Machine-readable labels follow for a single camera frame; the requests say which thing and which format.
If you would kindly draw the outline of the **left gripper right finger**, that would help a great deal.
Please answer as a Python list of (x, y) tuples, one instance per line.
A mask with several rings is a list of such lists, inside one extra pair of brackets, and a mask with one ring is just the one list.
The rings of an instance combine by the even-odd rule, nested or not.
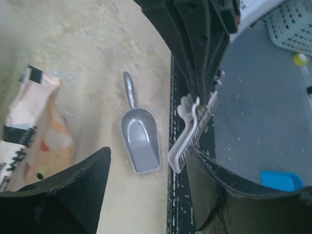
[(303, 234), (303, 191), (284, 192), (251, 182), (187, 151), (196, 229), (202, 234)]

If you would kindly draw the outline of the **metal bag clip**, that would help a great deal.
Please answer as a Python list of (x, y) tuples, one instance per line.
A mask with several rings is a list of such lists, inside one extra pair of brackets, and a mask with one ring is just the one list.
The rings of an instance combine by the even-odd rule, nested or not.
[(181, 173), (186, 164), (188, 147), (199, 140), (206, 125), (214, 115), (218, 103), (218, 91), (210, 93), (210, 99), (206, 106), (200, 105), (198, 97), (193, 101), (190, 94), (181, 98), (176, 111), (184, 121), (185, 127), (167, 154), (169, 165), (176, 174)]

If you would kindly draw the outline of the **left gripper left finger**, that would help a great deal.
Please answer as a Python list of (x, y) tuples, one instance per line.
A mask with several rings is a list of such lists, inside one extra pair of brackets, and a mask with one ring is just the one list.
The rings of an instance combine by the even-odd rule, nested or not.
[(95, 234), (111, 164), (103, 147), (83, 161), (18, 190), (16, 234)]

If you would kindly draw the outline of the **silver metal scoop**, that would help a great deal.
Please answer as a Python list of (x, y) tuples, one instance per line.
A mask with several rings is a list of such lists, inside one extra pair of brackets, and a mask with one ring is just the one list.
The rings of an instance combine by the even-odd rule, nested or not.
[(123, 115), (120, 129), (134, 171), (145, 174), (159, 170), (161, 153), (155, 117), (148, 110), (137, 107), (130, 74), (124, 71), (123, 78), (130, 109)]

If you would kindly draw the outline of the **pink cat litter bag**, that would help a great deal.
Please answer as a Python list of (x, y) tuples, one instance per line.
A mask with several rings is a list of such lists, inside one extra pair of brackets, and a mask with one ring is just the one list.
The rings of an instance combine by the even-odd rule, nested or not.
[(0, 142), (0, 190), (17, 191), (73, 165), (74, 141), (56, 107), (60, 78), (28, 66)]

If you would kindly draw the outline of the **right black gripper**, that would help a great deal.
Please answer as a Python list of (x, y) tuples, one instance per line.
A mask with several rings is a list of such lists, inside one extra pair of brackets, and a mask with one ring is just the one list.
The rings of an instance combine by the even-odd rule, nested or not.
[(239, 1), (137, 0), (136, 4), (176, 53), (191, 94), (208, 104), (229, 35), (239, 28)]

